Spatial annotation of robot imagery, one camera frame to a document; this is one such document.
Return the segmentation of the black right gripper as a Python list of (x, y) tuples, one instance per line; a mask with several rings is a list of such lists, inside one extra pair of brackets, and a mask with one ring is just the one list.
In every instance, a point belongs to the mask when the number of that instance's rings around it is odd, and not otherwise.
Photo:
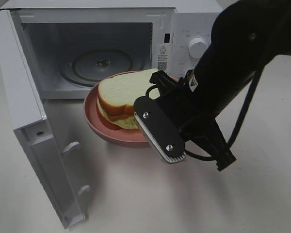
[(236, 161), (219, 128), (215, 117), (204, 111), (193, 96), (188, 78), (179, 81), (168, 76), (163, 70), (151, 75), (149, 93), (158, 89), (161, 95), (155, 99), (167, 117), (176, 127), (184, 142), (192, 141), (211, 155), (222, 171)]

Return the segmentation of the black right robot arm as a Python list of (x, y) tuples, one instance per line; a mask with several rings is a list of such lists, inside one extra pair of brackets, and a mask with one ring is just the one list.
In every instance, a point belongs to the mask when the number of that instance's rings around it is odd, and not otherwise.
[[(215, 161), (223, 170), (236, 159), (235, 142), (265, 66), (291, 55), (291, 0), (240, 0), (215, 20), (211, 44), (195, 68), (173, 80), (164, 71), (150, 78), (151, 89), (134, 103), (135, 119), (159, 157), (168, 164), (187, 156)], [(229, 140), (216, 117), (249, 86)]]

